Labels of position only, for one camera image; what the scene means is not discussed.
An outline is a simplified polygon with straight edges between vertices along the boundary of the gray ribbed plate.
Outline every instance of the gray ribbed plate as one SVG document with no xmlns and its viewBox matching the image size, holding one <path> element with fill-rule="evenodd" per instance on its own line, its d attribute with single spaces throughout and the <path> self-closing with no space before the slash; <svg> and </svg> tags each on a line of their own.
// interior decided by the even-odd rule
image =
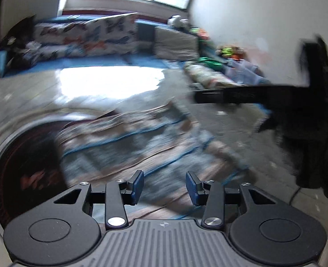
<svg viewBox="0 0 328 267">
<path fill-rule="evenodd" d="M 195 220 L 134 220 L 124 230 L 106 233 L 94 252 L 72 267 L 222 267 L 261 266 L 238 255 L 218 231 Z"/>
</svg>

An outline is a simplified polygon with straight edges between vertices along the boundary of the striped cloth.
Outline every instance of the striped cloth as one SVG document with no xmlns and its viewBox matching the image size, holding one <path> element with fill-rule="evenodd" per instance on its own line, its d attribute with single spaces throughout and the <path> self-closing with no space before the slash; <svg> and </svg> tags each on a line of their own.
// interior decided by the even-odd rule
<svg viewBox="0 0 328 267">
<path fill-rule="evenodd" d="M 56 139 L 65 181 L 93 188 L 116 179 L 145 174 L 136 206 L 125 206 L 128 219 L 177 218 L 193 209 L 185 174 L 201 180 L 217 175 L 232 178 L 247 166 L 232 150 L 200 127 L 179 103 L 129 112 L 71 125 Z M 94 208 L 101 223 L 104 208 Z"/>
</svg>

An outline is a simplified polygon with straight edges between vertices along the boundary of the dark round opening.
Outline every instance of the dark round opening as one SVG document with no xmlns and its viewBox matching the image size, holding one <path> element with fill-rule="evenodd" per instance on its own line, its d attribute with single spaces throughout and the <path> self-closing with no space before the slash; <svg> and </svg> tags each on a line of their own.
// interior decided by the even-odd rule
<svg viewBox="0 0 328 267">
<path fill-rule="evenodd" d="M 67 189 L 54 139 L 70 121 L 48 122 L 20 134 L 0 156 L 0 223 Z"/>
</svg>

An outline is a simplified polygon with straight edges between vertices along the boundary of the silver bolt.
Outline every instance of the silver bolt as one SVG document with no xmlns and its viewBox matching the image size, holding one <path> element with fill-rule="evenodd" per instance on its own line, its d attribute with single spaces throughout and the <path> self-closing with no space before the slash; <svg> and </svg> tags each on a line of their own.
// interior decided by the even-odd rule
<svg viewBox="0 0 328 267">
<path fill-rule="evenodd" d="M 110 224 L 111 226 L 121 226 L 125 223 L 125 219 L 121 218 L 121 217 L 112 217 L 108 219 L 108 224 Z"/>
<path fill-rule="evenodd" d="M 206 225 L 209 225 L 209 226 L 218 226 L 222 223 L 222 220 L 217 217 L 209 217 L 206 220 L 204 220 L 204 222 Z"/>
</svg>

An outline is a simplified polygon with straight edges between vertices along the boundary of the triangular cutout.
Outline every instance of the triangular cutout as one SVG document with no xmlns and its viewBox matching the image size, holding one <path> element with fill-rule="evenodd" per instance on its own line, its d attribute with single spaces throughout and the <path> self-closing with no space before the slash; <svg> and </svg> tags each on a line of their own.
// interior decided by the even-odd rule
<svg viewBox="0 0 328 267">
<path fill-rule="evenodd" d="M 275 204 L 275 202 L 268 199 L 267 197 L 265 197 L 261 193 L 257 192 L 256 190 L 249 190 L 249 193 L 251 194 L 253 202 L 256 205 L 274 205 Z"/>
<path fill-rule="evenodd" d="M 65 205 L 73 205 L 76 203 L 78 196 L 80 195 L 81 190 L 76 189 L 72 192 L 69 192 L 65 196 L 57 199 L 54 203 L 55 204 L 65 204 Z"/>
</svg>

